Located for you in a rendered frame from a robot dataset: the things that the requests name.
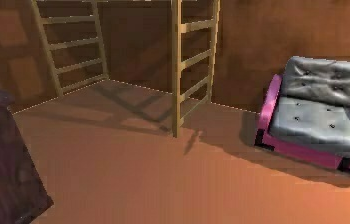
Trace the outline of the tan wooden loft bed frame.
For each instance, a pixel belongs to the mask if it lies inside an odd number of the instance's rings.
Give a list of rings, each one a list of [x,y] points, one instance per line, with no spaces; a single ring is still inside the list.
[[[50,68],[50,75],[54,84],[55,91],[58,96],[63,96],[64,94],[71,92],[73,90],[79,89],[91,83],[97,83],[101,80],[106,80],[110,78],[105,46],[102,36],[102,29],[100,24],[99,15],[99,2],[110,2],[115,0],[28,0],[31,9],[34,13],[37,28],[40,34],[40,38],[43,45],[43,50],[46,55],[47,63]],[[215,61],[216,61],[216,50],[217,50],[217,37],[219,30],[219,13],[221,0],[212,0],[213,9],[212,17],[208,20],[194,21],[189,23],[182,22],[182,2],[183,0],[169,0],[171,2],[171,28],[172,28],[172,135],[177,138],[180,133],[180,128],[184,124],[185,119],[200,105],[211,101],[212,97],[212,87],[215,72]],[[66,17],[42,17],[40,14],[39,2],[81,2],[89,3],[91,5],[92,13],[85,16],[66,16]],[[95,30],[97,33],[96,37],[74,40],[69,42],[50,44],[48,42],[47,34],[45,32],[45,25],[52,24],[68,24],[68,23],[80,23],[80,22],[93,22],[95,25]],[[182,35],[190,32],[200,31],[203,29],[209,29],[211,32],[210,38],[210,48],[202,53],[199,53],[186,60],[182,59]],[[52,56],[52,52],[60,49],[67,49],[71,47],[78,47],[88,44],[97,44],[100,52],[100,57],[91,59],[88,61],[80,62],[77,64],[72,64],[64,67],[56,67]],[[201,62],[204,59],[209,59],[208,64],[208,74],[198,83],[193,85],[184,93],[181,92],[181,77],[182,72],[193,66],[196,63]],[[85,79],[83,81],[76,82],[67,86],[62,86],[59,75],[67,73],[73,70],[85,68],[88,66],[101,64],[102,74]],[[189,111],[184,115],[181,114],[181,104],[187,100],[192,94],[198,91],[204,85],[207,86],[206,95],[203,99],[195,104]]]

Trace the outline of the dark purple cabinet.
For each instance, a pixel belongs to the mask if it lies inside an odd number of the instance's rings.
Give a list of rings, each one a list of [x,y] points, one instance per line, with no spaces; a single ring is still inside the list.
[[[0,224],[30,224],[53,205],[0,90]]]

